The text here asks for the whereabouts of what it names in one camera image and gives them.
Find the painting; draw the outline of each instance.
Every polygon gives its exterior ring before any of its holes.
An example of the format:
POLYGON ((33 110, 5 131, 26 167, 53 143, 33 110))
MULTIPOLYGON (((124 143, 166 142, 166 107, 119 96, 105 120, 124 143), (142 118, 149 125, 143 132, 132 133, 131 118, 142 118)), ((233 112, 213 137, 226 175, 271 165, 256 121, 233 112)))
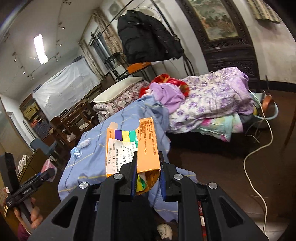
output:
POLYGON ((189 0, 209 40, 236 37, 238 33, 221 0, 189 0))

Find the pink bag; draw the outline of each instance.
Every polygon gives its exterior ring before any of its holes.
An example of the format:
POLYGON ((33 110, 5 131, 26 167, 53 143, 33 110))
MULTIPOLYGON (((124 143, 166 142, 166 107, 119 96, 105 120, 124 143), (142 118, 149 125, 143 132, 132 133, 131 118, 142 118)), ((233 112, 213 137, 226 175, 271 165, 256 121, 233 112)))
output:
POLYGON ((54 176, 52 178, 48 179, 48 181, 52 183, 56 174, 57 174, 57 168, 55 167, 55 165, 52 164, 52 162, 49 159, 47 159, 41 169, 41 173, 45 172, 49 168, 53 168, 55 171, 54 176))

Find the fluorescent light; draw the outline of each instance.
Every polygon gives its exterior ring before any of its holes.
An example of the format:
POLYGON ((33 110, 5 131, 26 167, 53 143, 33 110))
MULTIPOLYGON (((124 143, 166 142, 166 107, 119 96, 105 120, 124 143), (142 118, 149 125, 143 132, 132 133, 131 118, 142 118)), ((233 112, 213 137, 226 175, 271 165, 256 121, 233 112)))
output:
POLYGON ((40 64, 46 64, 48 62, 48 57, 45 55, 44 44, 41 34, 34 38, 34 45, 40 64))

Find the cushion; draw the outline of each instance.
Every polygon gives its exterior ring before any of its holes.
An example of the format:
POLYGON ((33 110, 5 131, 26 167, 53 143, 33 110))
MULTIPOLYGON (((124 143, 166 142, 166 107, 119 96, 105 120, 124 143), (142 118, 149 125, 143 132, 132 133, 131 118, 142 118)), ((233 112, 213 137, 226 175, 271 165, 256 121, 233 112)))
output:
POLYGON ((129 77, 123 79, 116 84, 106 89, 103 93, 99 94, 93 102, 96 104, 107 104, 120 96, 128 88, 142 80, 142 77, 129 77))

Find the ceiling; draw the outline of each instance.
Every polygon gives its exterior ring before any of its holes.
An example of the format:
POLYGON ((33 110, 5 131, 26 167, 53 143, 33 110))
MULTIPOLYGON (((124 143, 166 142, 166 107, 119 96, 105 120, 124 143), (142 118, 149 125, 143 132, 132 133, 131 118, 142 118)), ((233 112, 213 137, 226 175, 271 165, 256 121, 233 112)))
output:
POLYGON ((0 93, 19 100, 27 90, 69 59, 81 55, 78 41, 92 14, 102 0, 33 0, 16 18, 6 42, 0 45, 0 93), (58 28, 62 22, 65 29, 58 28), (50 59, 40 65, 33 39, 42 34, 45 53, 50 59), (34 80, 27 75, 33 72, 34 80))

